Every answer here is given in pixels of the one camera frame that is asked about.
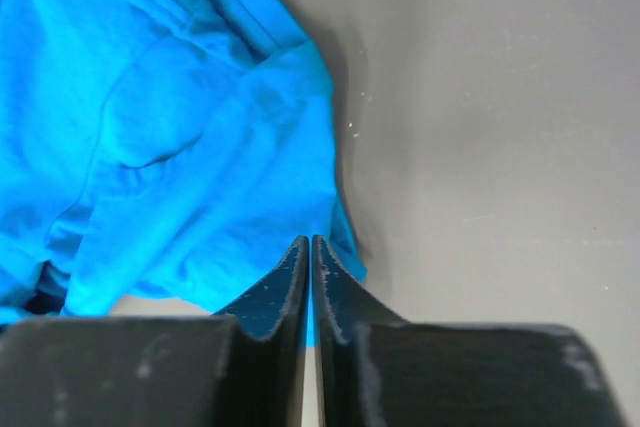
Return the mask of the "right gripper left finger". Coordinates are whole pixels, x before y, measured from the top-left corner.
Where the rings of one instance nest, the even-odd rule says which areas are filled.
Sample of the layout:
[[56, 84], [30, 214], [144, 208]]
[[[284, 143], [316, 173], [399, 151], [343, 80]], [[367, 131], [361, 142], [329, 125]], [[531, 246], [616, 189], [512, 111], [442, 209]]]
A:
[[297, 426], [309, 241], [212, 316], [33, 318], [1, 336], [5, 426]]

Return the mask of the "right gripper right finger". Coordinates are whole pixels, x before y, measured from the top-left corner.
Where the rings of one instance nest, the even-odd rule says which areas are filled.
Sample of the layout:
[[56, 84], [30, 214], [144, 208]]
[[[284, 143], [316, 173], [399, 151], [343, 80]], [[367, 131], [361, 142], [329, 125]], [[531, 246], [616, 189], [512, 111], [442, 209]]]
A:
[[597, 357], [554, 324], [413, 323], [312, 241], [326, 426], [622, 426]]

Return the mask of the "blue t-shirt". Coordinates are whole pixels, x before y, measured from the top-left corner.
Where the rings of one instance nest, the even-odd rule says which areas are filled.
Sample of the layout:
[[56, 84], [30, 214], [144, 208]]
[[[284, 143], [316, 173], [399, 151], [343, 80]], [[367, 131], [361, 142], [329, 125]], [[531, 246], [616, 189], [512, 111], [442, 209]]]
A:
[[358, 280], [333, 85], [281, 0], [1, 0], [1, 321], [215, 312], [299, 237]]

